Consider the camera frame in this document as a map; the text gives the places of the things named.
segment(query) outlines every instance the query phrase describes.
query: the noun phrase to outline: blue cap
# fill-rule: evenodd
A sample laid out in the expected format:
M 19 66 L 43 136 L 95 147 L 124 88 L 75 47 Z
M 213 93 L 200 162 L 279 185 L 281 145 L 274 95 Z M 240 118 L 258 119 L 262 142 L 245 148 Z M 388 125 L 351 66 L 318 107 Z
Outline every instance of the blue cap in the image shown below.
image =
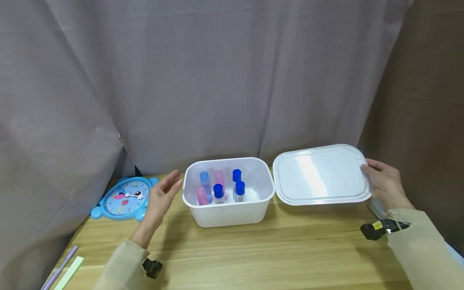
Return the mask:
M 202 185 L 209 184 L 209 174 L 207 171 L 200 172 L 200 183 Z
M 232 180 L 233 182 L 242 180 L 242 172 L 240 169 L 234 169 L 234 171 L 232 171 Z
M 217 199 L 221 199 L 224 196 L 224 193 L 222 192 L 222 185 L 216 184 L 213 187 L 214 190 L 214 197 Z
M 245 183 L 243 181 L 237 181 L 235 184 L 235 194 L 244 195 L 245 194 Z

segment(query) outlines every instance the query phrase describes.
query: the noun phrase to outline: black clip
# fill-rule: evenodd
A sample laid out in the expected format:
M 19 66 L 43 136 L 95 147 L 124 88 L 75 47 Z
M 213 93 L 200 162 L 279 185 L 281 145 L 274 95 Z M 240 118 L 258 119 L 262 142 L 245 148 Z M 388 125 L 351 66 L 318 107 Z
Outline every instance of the black clip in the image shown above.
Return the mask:
M 381 219 L 373 224 L 363 224 L 360 230 L 366 239 L 376 241 L 386 233 L 398 232 L 409 228 L 410 225 L 393 219 Z
M 158 274 L 160 274 L 161 269 L 163 269 L 163 264 L 161 264 L 161 262 L 152 261 L 149 258 L 146 258 L 142 263 L 142 267 L 145 270 L 147 277 L 156 279 Z

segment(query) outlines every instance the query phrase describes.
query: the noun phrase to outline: toy clock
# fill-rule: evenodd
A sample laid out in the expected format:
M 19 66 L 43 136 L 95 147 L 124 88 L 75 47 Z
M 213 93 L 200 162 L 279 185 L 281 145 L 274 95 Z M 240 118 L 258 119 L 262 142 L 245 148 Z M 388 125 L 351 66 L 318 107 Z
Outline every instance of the toy clock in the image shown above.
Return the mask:
M 157 178 L 121 178 L 100 200 L 90 213 L 93 219 L 102 216 L 114 220 L 135 218 L 141 221 L 148 206 L 150 188 L 158 183 Z

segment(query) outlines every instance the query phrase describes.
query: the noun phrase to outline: white plastic lid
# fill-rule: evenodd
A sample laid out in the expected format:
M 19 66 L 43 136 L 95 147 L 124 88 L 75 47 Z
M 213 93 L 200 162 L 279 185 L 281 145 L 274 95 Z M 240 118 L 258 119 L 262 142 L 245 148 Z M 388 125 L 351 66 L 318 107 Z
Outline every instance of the white plastic lid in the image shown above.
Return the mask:
M 292 206 L 361 202 L 371 197 L 357 148 L 337 144 L 285 152 L 272 164 L 277 196 Z

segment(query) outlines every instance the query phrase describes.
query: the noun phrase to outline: vial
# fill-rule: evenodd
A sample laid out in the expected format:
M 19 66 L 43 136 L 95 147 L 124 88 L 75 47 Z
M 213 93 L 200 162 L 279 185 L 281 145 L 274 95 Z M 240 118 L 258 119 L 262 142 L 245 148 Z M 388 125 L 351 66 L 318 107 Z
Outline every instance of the vial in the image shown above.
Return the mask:
M 234 182 L 234 186 L 233 186 L 233 192 L 234 192 L 234 195 L 233 195 L 233 200 L 235 200 L 236 198 L 236 195 L 235 195 L 235 186 L 237 184 L 237 181 L 241 181 L 242 180 L 242 171 L 240 169 L 234 169 L 234 171 L 232 171 L 232 180 Z
M 208 203 L 212 203 L 213 196 L 211 195 L 211 185 L 209 184 L 209 174 L 207 171 L 200 172 L 200 183 L 205 188 Z
M 237 181 L 235 184 L 235 202 L 243 202 L 243 196 L 245 195 L 245 183 L 243 181 Z
M 224 200 L 227 200 L 226 187 L 224 186 L 224 172 L 222 170 L 216 170 L 214 172 L 215 184 L 222 185 L 222 193 L 224 194 Z
M 198 205 L 200 206 L 207 206 L 208 205 L 208 198 L 206 197 L 206 191 L 203 185 L 197 186 L 197 200 Z
M 216 184 L 213 187 L 214 190 L 214 199 L 216 200 L 216 204 L 224 203 L 224 192 L 222 191 L 222 185 Z

